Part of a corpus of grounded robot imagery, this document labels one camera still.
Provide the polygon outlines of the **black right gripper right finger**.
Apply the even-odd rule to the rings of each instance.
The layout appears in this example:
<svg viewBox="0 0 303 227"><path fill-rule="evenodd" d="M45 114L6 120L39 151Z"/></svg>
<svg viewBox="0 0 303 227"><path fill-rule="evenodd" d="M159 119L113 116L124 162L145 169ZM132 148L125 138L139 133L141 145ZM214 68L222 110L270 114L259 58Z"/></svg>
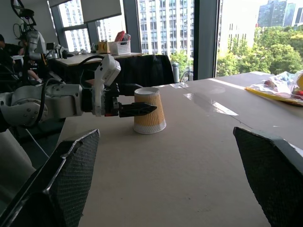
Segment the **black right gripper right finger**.
<svg viewBox="0 0 303 227"><path fill-rule="evenodd" d="M303 150L261 131L234 127L233 135L271 227L303 227Z"/></svg>

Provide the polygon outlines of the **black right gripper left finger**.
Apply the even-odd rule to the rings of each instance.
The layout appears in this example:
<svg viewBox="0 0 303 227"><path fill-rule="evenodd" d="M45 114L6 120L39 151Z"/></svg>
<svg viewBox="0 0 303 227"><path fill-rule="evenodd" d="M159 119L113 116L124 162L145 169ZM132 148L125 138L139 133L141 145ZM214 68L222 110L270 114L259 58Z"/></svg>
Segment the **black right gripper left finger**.
<svg viewBox="0 0 303 227"><path fill-rule="evenodd" d="M78 227L99 138L94 129L63 140L0 215L0 227Z"/></svg>

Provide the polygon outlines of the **clear plastic bag with items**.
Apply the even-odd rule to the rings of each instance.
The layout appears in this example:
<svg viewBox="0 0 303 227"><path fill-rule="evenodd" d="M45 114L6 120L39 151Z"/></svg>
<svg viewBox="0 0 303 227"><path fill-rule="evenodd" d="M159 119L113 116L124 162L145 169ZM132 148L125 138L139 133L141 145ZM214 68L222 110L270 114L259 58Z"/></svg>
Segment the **clear plastic bag with items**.
<svg viewBox="0 0 303 227"><path fill-rule="evenodd" d="M285 71L245 90L260 97L303 107L303 70L295 74Z"/></svg>

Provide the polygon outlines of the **white plastic basket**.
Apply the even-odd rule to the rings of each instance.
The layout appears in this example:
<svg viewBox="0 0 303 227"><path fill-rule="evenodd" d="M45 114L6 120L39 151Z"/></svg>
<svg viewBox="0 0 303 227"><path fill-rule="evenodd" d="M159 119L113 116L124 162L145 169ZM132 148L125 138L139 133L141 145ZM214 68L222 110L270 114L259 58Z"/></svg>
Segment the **white plastic basket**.
<svg viewBox="0 0 303 227"><path fill-rule="evenodd" d="M126 55L131 53L131 43L128 41L109 42L110 53L112 55Z"/></svg>

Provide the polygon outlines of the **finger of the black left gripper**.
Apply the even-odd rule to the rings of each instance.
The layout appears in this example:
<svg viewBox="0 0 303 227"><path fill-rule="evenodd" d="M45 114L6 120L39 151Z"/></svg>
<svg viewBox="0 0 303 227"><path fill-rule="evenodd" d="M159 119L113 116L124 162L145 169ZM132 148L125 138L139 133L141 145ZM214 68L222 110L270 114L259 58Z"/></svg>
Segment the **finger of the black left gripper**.
<svg viewBox="0 0 303 227"><path fill-rule="evenodd" d="M156 105L151 105L143 102L131 103L123 105L119 103L119 117L135 117L135 116L144 116L152 113L157 109Z"/></svg>
<svg viewBox="0 0 303 227"><path fill-rule="evenodd" d="M140 88L142 88L142 86L138 84L118 84L120 96L134 96L135 90Z"/></svg>

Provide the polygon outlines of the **silver background robot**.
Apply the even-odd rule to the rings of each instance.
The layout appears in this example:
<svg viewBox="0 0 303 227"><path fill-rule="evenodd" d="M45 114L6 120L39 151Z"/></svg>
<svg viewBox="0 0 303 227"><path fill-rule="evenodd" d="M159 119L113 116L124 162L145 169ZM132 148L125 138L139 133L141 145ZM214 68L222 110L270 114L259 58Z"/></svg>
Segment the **silver background robot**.
<svg viewBox="0 0 303 227"><path fill-rule="evenodd" d="M26 9L21 0L10 0L12 10L23 21L19 25L20 36L18 39L27 43L25 56L31 60L45 60L46 45L42 34L35 29L34 11Z"/></svg>

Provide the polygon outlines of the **red snack bag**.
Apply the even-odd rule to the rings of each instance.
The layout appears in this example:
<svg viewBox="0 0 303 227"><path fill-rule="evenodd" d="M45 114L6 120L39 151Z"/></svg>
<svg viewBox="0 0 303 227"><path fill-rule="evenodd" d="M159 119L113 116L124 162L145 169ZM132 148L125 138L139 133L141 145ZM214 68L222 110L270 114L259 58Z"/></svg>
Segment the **red snack bag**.
<svg viewBox="0 0 303 227"><path fill-rule="evenodd" d="M125 31L121 31L116 35L115 42L128 41L131 39L131 36Z"/></svg>

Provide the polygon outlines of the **yellow white paper cup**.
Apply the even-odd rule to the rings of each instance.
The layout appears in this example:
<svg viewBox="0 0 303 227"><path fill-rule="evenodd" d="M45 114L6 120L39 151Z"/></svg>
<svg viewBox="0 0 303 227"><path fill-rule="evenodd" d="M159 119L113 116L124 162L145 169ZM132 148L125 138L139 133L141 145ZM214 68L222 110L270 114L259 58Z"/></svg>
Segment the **yellow white paper cup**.
<svg viewBox="0 0 303 227"><path fill-rule="evenodd" d="M134 117L134 131L140 134L155 134L166 128L160 90L156 87L143 87L134 92L134 101L156 106L151 113Z"/></svg>

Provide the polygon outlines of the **grey robot body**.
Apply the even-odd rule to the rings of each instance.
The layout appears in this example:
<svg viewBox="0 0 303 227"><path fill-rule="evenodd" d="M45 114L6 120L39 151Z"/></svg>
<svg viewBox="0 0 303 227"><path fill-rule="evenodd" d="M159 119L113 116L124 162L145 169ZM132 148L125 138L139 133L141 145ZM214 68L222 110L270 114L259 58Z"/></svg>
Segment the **grey robot body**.
<svg viewBox="0 0 303 227"><path fill-rule="evenodd" d="M8 205L35 171L11 132L0 132L0 201Z"/></svg>

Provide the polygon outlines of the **person in black shirt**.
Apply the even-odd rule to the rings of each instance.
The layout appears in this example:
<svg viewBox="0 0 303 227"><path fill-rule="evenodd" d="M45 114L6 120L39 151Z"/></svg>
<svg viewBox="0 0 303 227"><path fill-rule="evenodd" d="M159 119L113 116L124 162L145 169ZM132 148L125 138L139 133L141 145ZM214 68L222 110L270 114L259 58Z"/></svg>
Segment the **person in black shirt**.
<svg viewBox="0 0 303 227"><path fill-rule="evenodd" d="M5 43L4 37L0 34L0 64L15 72L20 72L22 67L16 63L12 56L23 55L24 48L15 44Z"/></svg>

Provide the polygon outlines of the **table with black cloth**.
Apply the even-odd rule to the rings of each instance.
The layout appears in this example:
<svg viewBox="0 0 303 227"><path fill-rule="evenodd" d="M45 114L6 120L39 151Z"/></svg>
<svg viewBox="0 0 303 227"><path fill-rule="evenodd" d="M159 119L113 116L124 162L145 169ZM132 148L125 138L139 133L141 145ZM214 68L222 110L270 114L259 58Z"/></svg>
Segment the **table with black cloth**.
<svg viewBox="0 0 303 227"><path fill-rule="evenodd" d="M68 84L82 84L89 87L89 80L101 62L100 54L84 54L67 59L49 60L49 68ZM138 84L153 87L174 83L172 66L166 55L115 56L121 71L114 80L119 84Z"/></svg>

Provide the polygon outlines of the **grey roller blind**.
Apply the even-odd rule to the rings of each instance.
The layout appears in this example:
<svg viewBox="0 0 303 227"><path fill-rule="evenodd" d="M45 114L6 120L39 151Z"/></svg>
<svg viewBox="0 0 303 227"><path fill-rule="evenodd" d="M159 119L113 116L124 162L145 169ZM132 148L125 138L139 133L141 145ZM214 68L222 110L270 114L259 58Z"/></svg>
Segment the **grey roller blind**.
<svg viewBox="0 0 303 227"><path fill-rule="evenodd" d="M120 0L81 0L81 8L84 23L122 14Z"/></svg>

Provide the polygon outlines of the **yellow box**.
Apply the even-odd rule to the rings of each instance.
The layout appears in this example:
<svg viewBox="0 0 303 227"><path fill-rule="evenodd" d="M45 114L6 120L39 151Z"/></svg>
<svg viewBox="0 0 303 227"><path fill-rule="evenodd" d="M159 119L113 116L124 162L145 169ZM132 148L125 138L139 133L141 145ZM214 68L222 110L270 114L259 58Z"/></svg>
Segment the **yellow box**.
<svg viewBox="0 0 303 227"><path fill-rule="evenodd" d="M109 42L107 40L102 40L97 44L97 53L107 54L110 53Z"/></svg>

